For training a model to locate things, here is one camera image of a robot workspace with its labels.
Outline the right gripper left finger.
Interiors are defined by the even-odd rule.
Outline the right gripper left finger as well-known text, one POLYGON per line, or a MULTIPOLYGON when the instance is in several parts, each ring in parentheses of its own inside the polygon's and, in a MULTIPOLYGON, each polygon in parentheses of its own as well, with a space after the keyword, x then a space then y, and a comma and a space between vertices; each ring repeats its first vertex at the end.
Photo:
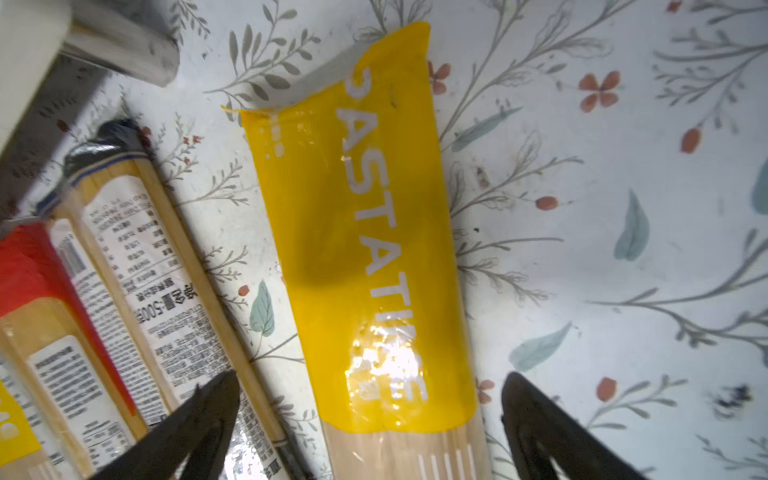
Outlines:
POLYGON ((236 373, 224 371, 193 395, 160 425, 94 474, 95 479, 217 479, 223 471, 237 412, 240 385, 236 373))

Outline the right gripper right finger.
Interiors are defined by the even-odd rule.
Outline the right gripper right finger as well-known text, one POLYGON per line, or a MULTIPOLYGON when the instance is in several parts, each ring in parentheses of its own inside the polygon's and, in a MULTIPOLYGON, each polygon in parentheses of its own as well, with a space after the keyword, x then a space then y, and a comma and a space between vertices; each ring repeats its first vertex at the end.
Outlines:
POLYGON ((501 394, 502 423, 522 479, 644 478, 595 439, 524 375, 510 373, 501 394))

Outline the dark blue spaghetti bag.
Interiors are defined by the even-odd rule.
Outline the dark blue spaghetti bag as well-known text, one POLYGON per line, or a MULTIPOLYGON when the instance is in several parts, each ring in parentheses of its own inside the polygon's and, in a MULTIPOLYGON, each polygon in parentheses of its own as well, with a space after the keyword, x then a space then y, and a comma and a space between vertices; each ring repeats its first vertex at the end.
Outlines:
POLYGON ((38 211, 144 421, 157 425, 233 371, 240 404, 224 477, 304 478, 135 123, 108 121, 76 145, 38 211))

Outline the yellow Pastatime spaghetti bag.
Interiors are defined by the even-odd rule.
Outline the yellow Pastatime spaghetti bag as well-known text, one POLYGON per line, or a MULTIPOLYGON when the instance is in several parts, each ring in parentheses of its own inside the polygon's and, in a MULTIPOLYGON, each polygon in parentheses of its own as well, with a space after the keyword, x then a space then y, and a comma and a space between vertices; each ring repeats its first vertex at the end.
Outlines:
POLYGON ((52 432, 20 385, 1 370, 1 478, 66 479, 52 432))
POLYGON ((244 110, 339 479, 488 479, 428 75, 430 26, 295 105, 244 110))

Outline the white two-tier shelf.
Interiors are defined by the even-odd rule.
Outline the white two-tier shelf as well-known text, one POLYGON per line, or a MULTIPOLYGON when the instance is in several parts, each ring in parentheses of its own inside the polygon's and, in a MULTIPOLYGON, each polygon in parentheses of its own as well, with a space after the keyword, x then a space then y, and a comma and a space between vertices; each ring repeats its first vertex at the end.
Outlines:
POLYGON ((180 63, 169 36, 96 1, 3 1, 2 147, 60 55, 160 87, 175 79, 180 63))

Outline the red spaghetti bag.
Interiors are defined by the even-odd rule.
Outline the red spaghetti bag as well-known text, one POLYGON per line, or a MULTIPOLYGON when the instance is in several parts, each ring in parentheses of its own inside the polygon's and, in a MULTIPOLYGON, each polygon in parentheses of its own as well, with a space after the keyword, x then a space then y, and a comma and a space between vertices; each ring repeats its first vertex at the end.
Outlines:
POLYGON ((1 238, 1 353, 84 477, 147 434, 40 222, 1 238))

